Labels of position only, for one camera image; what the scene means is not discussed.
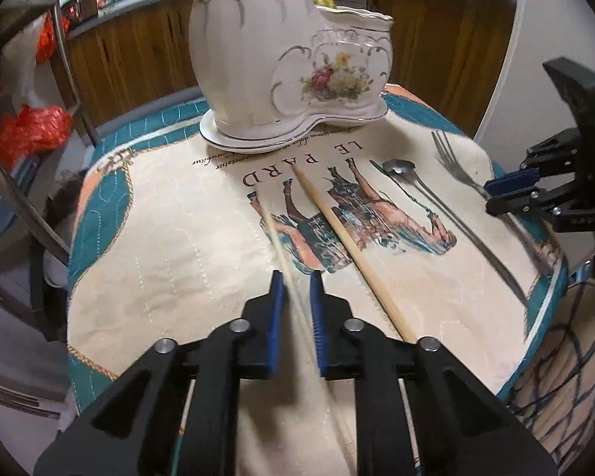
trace floral pattern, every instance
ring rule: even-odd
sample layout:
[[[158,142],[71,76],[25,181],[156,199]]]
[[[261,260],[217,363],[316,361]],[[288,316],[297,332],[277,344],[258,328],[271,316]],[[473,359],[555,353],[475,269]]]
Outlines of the floral pattern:
[[[324,54],[324,66],[316,66],[309,78],[300,77],[302,100],[312,98],[320,102],[346,98],[357,100],[362,93],[370,90],[373,80],[366,73],[366,68],[349,65],[351,54],[338,52],[335,62]]]

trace ceramic saucer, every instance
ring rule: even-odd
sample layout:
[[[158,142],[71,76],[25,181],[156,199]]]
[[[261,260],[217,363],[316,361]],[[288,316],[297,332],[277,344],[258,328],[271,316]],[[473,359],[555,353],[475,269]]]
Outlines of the ceramic saucer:
[[[330,114],[313,114],[307,116],[302,123],[292,131],[270,139],[236,139],[223,134],[216,126],[214,112],[210,109],[200,120],[200,135],[210,145],[227,152],[237,154],[263,154],[289,145],[304,138],[311,129],[319,123],[329,123],[336,127],[357,127],[381,119],[388,112],[388,104],[379,98],[377,111],[372,116],[342,117]]]

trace table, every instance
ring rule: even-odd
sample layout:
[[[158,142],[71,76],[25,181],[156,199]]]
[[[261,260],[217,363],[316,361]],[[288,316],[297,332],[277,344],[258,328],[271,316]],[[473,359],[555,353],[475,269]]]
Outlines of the table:
[[[439,164],[430,130],[453,133],[454,151],[477,182],[498,175],[497,166],[436,111],[400,87],[388,90],[384,99],[391,112],[380,122],[342,131],[322,127],[259,156],[207,146],[197,134],[207,110],[203,101],[103,139],[84,181],[69,267],[70,374],[79,409],[157,339],[203,338],[239,316],[246,299],[267,292],[277,264],[257,192],[276,217],[298,280],[308,282],[312,270],[325,270],[328,292],[348,298],[356,316],[396,336],[317,208],[291,180],[293,162],[328,192],[331,206],[337,203],[349,222],[359,220],[364,255],[419,336],[440,338],[506,399],[565,292],[566,260],[544,229],[524,222],[534,240],[553,251],[553,276],[538,276],[519,241],[484,213],[480,196]],[[529,297],[526,311],[448,218],[372,167],[371,161],[390,157],[413,160],[426,184],[503,260]],[[377,201],[406,213],[418,234],[411,237],[388,220],[372,224],[379,233],[371,234],[359,211]],[[300,291],[306,291],[304,284]],[[340,426],[327,412],[306,339],[291,331],[294,378],[280,370],[278,381],[267,386],[243,384],[241,462],[253,474],[277,474],[287,463],[306,474],[344,474],[354,449],[352,386],[331,386]],[[338,449],[334,426],[344,439]],[[269,428],[275,437],[267,437]],[[327,441],[305,442],[308,437]]]

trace yellow flower print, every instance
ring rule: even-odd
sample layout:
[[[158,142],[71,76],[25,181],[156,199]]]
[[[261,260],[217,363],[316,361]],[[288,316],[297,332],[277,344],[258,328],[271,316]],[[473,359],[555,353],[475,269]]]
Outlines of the yellow flower print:
[[[351,55],[348,52],[339,52],[335,56],[335,64],[343,66],[344,68],[348,65]]]

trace blue rubber tip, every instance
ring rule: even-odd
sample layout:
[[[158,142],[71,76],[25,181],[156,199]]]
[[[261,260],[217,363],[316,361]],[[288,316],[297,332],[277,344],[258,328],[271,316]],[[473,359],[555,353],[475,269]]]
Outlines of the blue rubber tip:
[[[324,284],[322,283],[322,273],[319,271],[311,274],[310,299],[317,366],[320,369],[320,376],[325,378],[328,370],[328,345],[323,310]]]
[[[280,359],[280,321],[282,319],[282,305],[284,304],[284,277],[277,270],[273,272],[269,293],[273,299],[273,308],[271,310],[271,327],[269,329],[267,346],[269,373],[273,376],[278,368],[278,361]]]

